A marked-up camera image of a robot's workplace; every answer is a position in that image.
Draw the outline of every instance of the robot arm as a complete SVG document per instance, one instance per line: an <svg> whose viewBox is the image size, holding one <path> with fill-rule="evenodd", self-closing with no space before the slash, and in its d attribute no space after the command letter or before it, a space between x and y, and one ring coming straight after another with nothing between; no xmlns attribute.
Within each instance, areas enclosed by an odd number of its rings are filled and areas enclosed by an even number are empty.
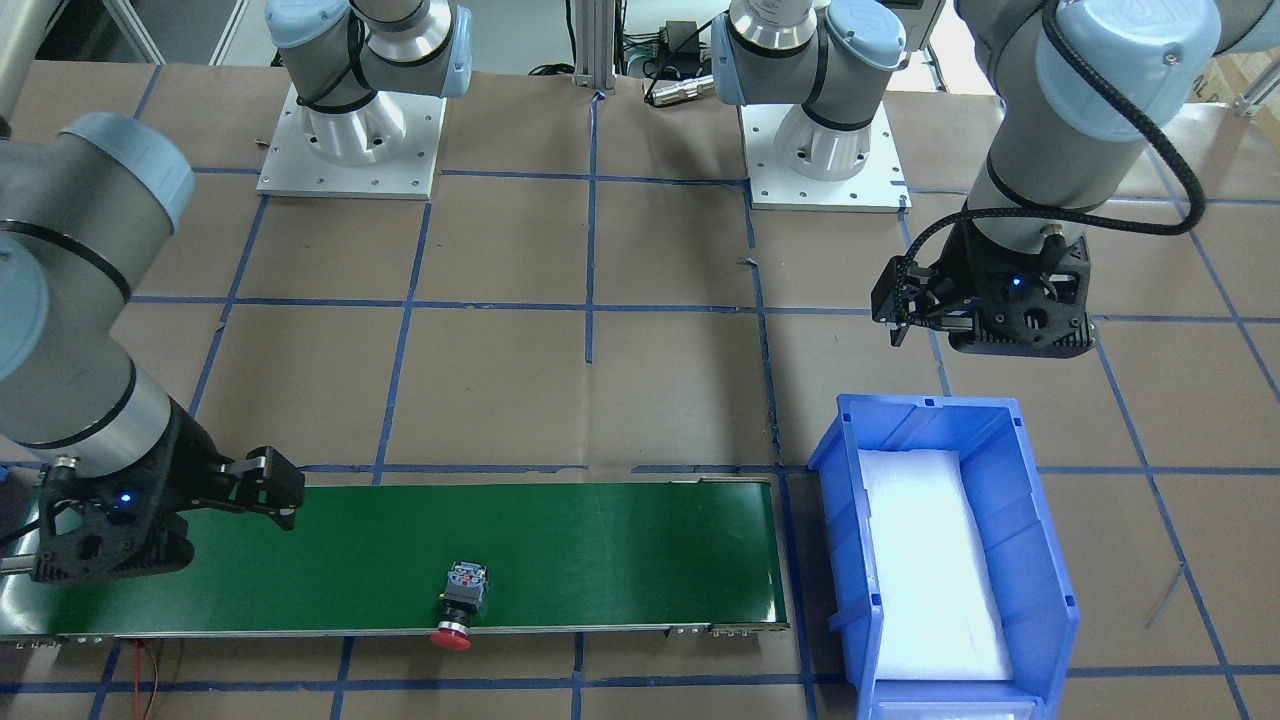
<svg viewBox="0 0 1280 720"><path fill-rule="evenodd" d="M901 67L906 31L874 0L733 0L712 23L716 94L730 105L795 104L774 137L787 165L845 181L870 150L870 123Z"/></svg>
<svg viewBox="0 0 1280 720"><path fill-rule="evenodd" d="M0 3L0 17L31 13L38 38L37 5L52 4ZM8 56L0 77L20 86L33 54ZM8 115L17 90L3 88ZM0 433L46 462L37 521L17 536L38 539L0 559L0 575L82 584L178 570L195 553L182 510L293 528L302 473L270 447L242 462L218 452L108 336L193 190L178 149L119 115L86 115L44 147L0 140Z"/></svg>
<svg viewBox="0 0 1280 720"><path fill-rule="evenodd" d="M406 138L383 91L460 97L471 82L471 12L451 0L271 0L266 22L312 149L337 164L376 163Z"/></svg>
<svg viewBox="0 0 1280 720"><path fill-rule="evenodd" d="M1198 181L1158 126L1215 53L1280 42L1280 3L960 1L957 10L1007 114L965 209L941 225L955 227L940 260L915 264L924 236L891 260L872 295L873 315L891 327L893 345L916 324L947 332L965 352L1079 355L1094 345L1083 228L1180 234L1198 222ZM1073 51L1132 101L1128 118L1069 64ZM1151 122L1139 131L1132 120L1143 117ZM1188 219L1151 225L1089 215L1148 141L1189 184Z"/></svg>

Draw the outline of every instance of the metal post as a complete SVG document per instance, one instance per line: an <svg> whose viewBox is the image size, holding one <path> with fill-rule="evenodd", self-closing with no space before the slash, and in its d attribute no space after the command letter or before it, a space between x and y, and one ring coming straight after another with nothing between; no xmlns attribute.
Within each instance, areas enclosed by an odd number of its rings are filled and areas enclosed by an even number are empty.
<svg viewBox="0 0 1280 720"><path fill-rule="evenodd" d="M55 0L0 0L0 137L9 136L8 120L56 9Z"/></svg>
<svg viewBox="0 0 1280 720"><path fill-rule="evenodd" d="M1231 102L1231 110L1242 118L1252 118L1258 114L1262 104L1277 87L1280 87L1280 58L1267 65L1258 79L1235 97L1235 101Z"/></svg>
<svg viewBox="0 0 1280 720"><path fill-rule="evenodd" d="M124 40L129 41L129 45L133 46L138 56L155 65L164 64L164 55L160 54L160 47L151 38L151 33L142 24L142 18L138 17L129 0L102 0L102 6L106 8L108 14L111 15L115 26L124 35Z"/></svg>
<svg viewBox="0 0 1280 720"><path fill-rule="evenodd" d="M575 0L577 65L573 83L613 92L613 33L618 0Z"/></svg>

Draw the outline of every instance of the red push button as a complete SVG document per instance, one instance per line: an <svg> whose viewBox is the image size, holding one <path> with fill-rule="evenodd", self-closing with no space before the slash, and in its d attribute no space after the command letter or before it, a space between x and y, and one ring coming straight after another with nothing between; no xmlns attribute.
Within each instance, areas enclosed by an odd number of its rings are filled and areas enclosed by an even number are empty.
<svg viewBox="0 0 1280 720"><path fill-rule="evenodd" d="M453 628L442 628L431 633L431 642L444 650L463 651L471 647L471 641L467 639L467 634L454 630Z"/></svg>

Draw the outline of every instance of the metal bracket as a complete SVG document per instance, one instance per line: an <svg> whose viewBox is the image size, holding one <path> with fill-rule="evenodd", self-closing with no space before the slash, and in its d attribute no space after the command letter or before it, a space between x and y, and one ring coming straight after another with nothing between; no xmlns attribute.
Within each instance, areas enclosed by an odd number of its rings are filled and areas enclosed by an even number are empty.
<svg viewBox="0 0 1280 720"><path fill-rule="evenodd" d="M613 24L618 0L575 0L577 61L573 85L613 92Z"/></svg>
<svg viewBox="0 0 1280 720"><path fill-rule="evenodd" d="M1257 115L1276 88L1280 88L1280 58L1267 65L1258 79L1235 97L1235 101L1231 102L1231 111L1242 118Z"/></svg>
<svg viewBox="0 0 1280 720"><path fill-rule="evenodd" d="M428 95L389 95L407 120L399 152L371 165L337 165L310 147L297 90L289 87L257 191L285 197L430 200L445 101Z"/></svg>
<svg viewBox="0 0 1280 720"><path fill-rule="evenodd" d="M791 105L746 105L742 146L751 178L751 205L778 210L897 213L911 206L897 145L882 104L872 120L867 165L844 182L823 182L792 170L778 155L773 137Z"/></svg>

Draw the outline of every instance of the table surface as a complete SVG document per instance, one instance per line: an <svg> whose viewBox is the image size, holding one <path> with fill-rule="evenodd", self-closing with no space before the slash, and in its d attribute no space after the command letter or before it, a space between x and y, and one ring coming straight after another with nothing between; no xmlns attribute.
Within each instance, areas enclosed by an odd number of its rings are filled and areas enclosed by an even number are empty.
<svg viewBox="0 0 1280 720"><path fill-rule="evenodd" d="M113 331L138 364L224 452L275 445L314 486L763 479L792 629L492 637L449 657L425 638L165 641L161 719L849 717L804 468L841 392L1018 398L1083 618L1060 717L1280 707L1280 159L1256 127L1204 105L1172 120L1204 222L1092 233L1100 350L1037 361L918 331L895 350L868 316L884 261L963 202L991 97L890 94L913 208L850 215L750 208L716 101L483 74L449 104L430 205L262 200L255 141L287 88L279 69L33 68L17 140L113 110L198 168ZM1144 156L1102 211L1169 220L1175 192ZM1180 560L1190 582L1144 629ZM0 715L128 716L132 673L127 646L4 650Z"/></svg>

